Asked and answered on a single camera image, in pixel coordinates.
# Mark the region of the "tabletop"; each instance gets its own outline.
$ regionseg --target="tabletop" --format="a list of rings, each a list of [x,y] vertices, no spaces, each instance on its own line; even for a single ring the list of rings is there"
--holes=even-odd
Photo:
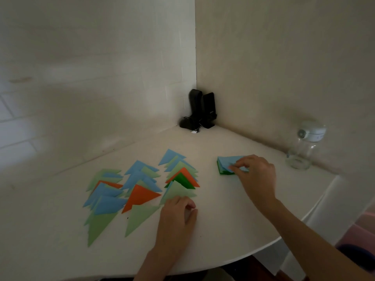
[[[82,207],[88,196],[86,188],[98,170],[116,168],[122,174],[136,160],[161,170],[156,180],[162,188],[168,173],[158,163],[168,148],[186,156],[198,170],[201,186],[194,190],[199,214],[193,237],[171,274],[228,264],[280,239],[248,199],[237,176],[219,174],[218,156],[256,154],[273,163],[276,196],[299,219],[308,215],[335,177],[315,166],[294,170],[285,163],[284,153],[217,126],[198,134],[173,127],[0,197],[0,277],[68,280],[136,274],[155,242],[160,209],[126,238],[130,211],[118,214],[87,247],[84,222],[89,209]],[[158,205],[160,198],[148,203]]]

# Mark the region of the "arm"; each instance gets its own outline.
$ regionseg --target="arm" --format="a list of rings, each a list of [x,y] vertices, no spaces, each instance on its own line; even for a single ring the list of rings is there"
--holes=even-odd
[[[245,166],[249,172],[239,168]],[[256,208],[274,225],[312,281],[374,281],[375,278],[311,230],[275,197],[273,164],[255,155],[231,166]]]
[[[191,210],[185,222],[185,209]],[[162,281],[189,244],[198,210],[188,197],[167,200],[160,213],[154,248],[147,254],[134,281]]]

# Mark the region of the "white lid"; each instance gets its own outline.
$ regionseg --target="white lid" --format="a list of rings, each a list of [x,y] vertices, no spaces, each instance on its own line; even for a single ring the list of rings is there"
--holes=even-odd
[[[319,142],[323,139],[327,128],[316,121],[304,121],[297,135],[299,138],[309,142]]]

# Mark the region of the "hand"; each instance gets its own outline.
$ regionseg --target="hand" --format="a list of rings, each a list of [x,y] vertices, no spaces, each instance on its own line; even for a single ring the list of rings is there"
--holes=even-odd
[[[162,253],[167,260],[174,263],[184,252],[193,233],[198,210],[188,197],[176,196],[166,201],[157,228],[154,251]],[[185,208],[191,211],[185,222]]]
[[[240,170],[246,167],[249,172]],[[229,167],[241,180],[243,188],[256,208],[263,214],[272,209],[277,202],[275,197],[275,166],[265,158],[250,155],[239,159]]]

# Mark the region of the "orange paper triangle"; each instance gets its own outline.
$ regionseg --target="orange paper triangle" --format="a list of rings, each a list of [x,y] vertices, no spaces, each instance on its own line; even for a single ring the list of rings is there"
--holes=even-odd
[[[199,184],[195,181],[193,176],[188,172],[188,170],[183,167],[180,169],[174,176],[172,176],[170,179],[168,179],[165,183],[170,183],[179,173],[183,174],[185,178],[194,186],[194,187],[200,187]]]
[[[91,193],[93,193],[93,192],[95,191],[95,189],[97,188],[97,186],[98,186],[101,182],[102,182],[102,183],[105,183],[105,184],[107,184],[107,185],[109,185],[109,186],[115,187],[115,188],[117,188],[117,189],[120,189],[120,188],[123,187],[122,184],[118,184],[118,183],[113,183],[113,182],[109,182],[109,181],[98,181],[97,184],[96,184],[96,186],[95,186],[95,188],[92,190]]]
[[[122,212],[125,213],[126,211],[129,211],[133,205],[141,205],[147,201],[157,198],[158,196],[160,196],[159,193],[153,192],[136,184]]]

